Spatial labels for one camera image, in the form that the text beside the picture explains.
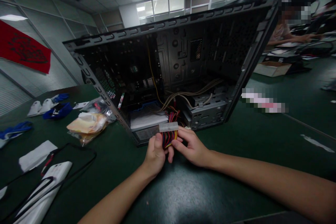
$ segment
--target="yellow wire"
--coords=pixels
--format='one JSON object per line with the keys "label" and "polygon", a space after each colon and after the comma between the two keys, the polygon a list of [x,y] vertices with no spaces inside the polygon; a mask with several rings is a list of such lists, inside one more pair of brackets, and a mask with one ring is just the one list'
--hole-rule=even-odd
{"label": "yellow wire", "polygon": [[159,98],[158,88],[156,87],[156,84],[155,84],[154,74],[153,74],[153,71],[152,71],[152,65],[151,65],[151,59],[150,59],[151,55],[149,53],[148,42],[146,42],[146,44],[147,44],[147,51],[148,51],[149,67],[150,67],[150,72],[152,73],[152,80],[153,80],[153,84],[154,84],[154,87],[155,87],[155,90],[156,90],[156,95],[157,95],[157,98],[159,99],[159,101],[161,102],[161,104],[164,105],[163,102]]}

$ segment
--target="plastic bag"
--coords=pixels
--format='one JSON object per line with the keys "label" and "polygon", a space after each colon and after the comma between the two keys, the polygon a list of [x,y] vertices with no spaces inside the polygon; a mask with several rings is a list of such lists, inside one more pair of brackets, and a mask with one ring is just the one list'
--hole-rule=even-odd
{"label": "plastic bag", "polygon": [[91,142],[108,125],[107,117],[98,113],[80,113],[66,128],[68,134],[79,139],[82,146]]}
{"label": "plastic bag", "polygon": [[100,113],[107,117],[109,123],[116,121],[116,116],[113,115],[111,109],[107,106],[102,97],[93,99],[80,111],[87,111],[88,113]]}

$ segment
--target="ceiling light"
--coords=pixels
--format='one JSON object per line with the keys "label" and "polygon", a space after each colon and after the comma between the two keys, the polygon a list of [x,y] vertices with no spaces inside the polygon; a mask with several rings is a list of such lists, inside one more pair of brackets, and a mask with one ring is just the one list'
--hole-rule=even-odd
{"label": "ceiling light", "polygon": [[6,15],[6,16],[0,16],[0,19],[8,20],[8,21],[21,21],[21,20],[25,20],[28,18],[22,17],[22,16],[16,16],[16,15]]}
{"label": "ceiling light", "polygon": [[137,11],[138,11],[138,12],[140,12],[140,11],[144,11],[144,10],[145,10],[145,7],[144,7],[144,6],[142,6],[142,7],[138,7],[138,8],[137,8]]}

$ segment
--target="forearm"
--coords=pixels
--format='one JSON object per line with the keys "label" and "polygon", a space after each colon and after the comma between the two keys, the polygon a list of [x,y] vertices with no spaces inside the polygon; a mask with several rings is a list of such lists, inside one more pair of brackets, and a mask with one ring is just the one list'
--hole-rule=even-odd
{"label": "forearm", "polygon": [[267,45],[269,45],[269,46],[277,46],[277,45],[280,45],[280,44],[284,44],[284,43],[287,43],[287,42],[291,42],[292,41],[292,39],[290,38],[290,39],[285,39],[285,40],[278,40],[278,41],[269,41],[268,43],[267,43]]}
{"label": "forearm", "polygon": [[140,166],[131,176],[98,202],[79,223],[120,223],[134,200],[153,178],[147,175]]}
{"label": "forearm", "polygon": [[258,160],[210,151],[208,168],[227,174],[317,223],[336,220],[336,183]]}

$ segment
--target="black computer case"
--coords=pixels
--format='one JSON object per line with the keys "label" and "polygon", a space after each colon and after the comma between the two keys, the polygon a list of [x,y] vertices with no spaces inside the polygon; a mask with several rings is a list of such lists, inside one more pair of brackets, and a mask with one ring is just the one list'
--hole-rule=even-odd
{"label": "black computer case", "polygon": [[64,45],[140,146],[157,127],[132,130],[130,114],[151,103],[160,106],[158,100],[164,103],[171,93],[194,92],[220,80],[202,94],[178,96],[172,103],[192,130],[229,120],[275,28],[280,2],[236,3]]}

